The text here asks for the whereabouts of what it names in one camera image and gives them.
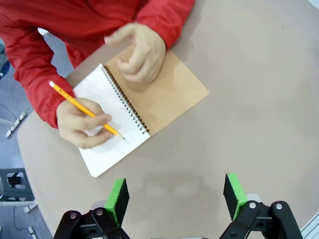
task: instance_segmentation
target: cable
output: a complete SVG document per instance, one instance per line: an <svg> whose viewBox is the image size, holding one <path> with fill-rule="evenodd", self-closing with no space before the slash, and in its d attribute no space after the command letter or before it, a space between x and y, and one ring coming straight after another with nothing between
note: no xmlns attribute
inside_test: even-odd
<svg viewBox="0 0 319 239"><path fill-rule="evenodd" d="M30 235L30 232L29 232L29 229L28 229L28 228L18 228L18 227L15 225L15 206L13 207L13 225L14 225L15 229L17 229L18 231L26 230L26 231L28 232L28 235Z"/></svg>
<svg viewBox="0 0 319 239"><path fill-rule="evenodd" d="M3 104L0 104L0 106L2 106L3 108L5 108L8 112L10 112L10 114L13 116L13 117L15 117L15 119L17 119L18 117L17 116L15 116L15 114L14 113L12 113L12 111L11 110L9 110L6 106L4 106Z"/></svg>

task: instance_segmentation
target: notebook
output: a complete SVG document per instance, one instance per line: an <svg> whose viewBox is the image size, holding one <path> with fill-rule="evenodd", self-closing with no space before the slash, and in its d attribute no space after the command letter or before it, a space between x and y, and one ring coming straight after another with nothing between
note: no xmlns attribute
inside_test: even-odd
<svg viewBox="0 0 319 239"><path fill-rule="evenodd" d="M92 149L80 149L93 177L107 171L208 95L203 84L171 51L153 83L127 81L116 59L128 60L132 52L133 47L129 47L105 65L99 64L74 88L77 97L95 101L111 114L110 126L126 139L113 137Z"/></svg>

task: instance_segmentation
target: screw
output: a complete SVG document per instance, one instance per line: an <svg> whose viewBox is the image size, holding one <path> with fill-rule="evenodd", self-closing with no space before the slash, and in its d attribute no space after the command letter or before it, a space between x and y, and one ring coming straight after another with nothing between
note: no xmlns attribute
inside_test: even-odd
<svg viewBox="0 0 319 239"><path fill-rule="evenodd" d="M252 208L252 209L255 208L256 206L257 206L256 203L250 203L249 204L249 207Z"/></svg>
<svg viewBox="0 0 319 239"><path fill-rule="evenodd" d="M102 214L103 214L103 211L102 211L101 209L99 209L99 210L96 211L96 215L100 216L100 215L102 215Z"/></svg>
<svg viewBox="0 0 319 239"><path fill-rule="evenodd" d="M281 205L280 203L278 203L278 204L276 205L276 208L277 208L278 210L280 210L281 208L283 208L283 205Z"/></svg>
<svg viewBox="0 0 319 239"><path fill-rule="evenodd" d="M76 218L76 213L71 213L71 214L70 214L70 218L71 218L71 219L75 219L75 218Z"/></svg>

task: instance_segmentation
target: black metal bracket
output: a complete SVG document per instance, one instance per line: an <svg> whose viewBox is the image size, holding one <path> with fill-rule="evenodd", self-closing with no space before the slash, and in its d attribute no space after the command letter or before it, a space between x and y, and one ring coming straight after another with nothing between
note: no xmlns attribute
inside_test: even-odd
<svg viewBox="0 0 319 239"><path fill-rule="evenodd" d="M130 239L105 208L90 210L84 215L78 211L66 212L53 239Z"/></svg>
<svg viewBox="0 0 319 239"><path fill-rule="evenodd" d="M261 232L265 239L302 239L289 205L274 202L270 207L248 201L220 239L246 239L250 232Z"/></svg>

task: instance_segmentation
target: yellow pencil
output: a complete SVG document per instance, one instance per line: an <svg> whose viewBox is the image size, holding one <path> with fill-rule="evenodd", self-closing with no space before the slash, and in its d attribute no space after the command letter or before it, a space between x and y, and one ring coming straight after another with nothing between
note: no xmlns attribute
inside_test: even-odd
<svg viewBox="0 0 319 239"><path fill-rule="evenodd" d="M96 115L91 112L88 108L86 108L84 105L80 104L77 102L72 96L70 96L68 93L66 93L61 87L59 87L56 83L53 81L50 81L50 86L55 89L61 96L63 96L65 99L67 99L69 102L71 102L75 107L77 107L79 110L81 110L83 113L87 114L90 117L96 117ZM119 132L117 132L116 129L113 127L109 126L107 123L103 125L103 127L111 132L112 134L125 139Z"/></svg>

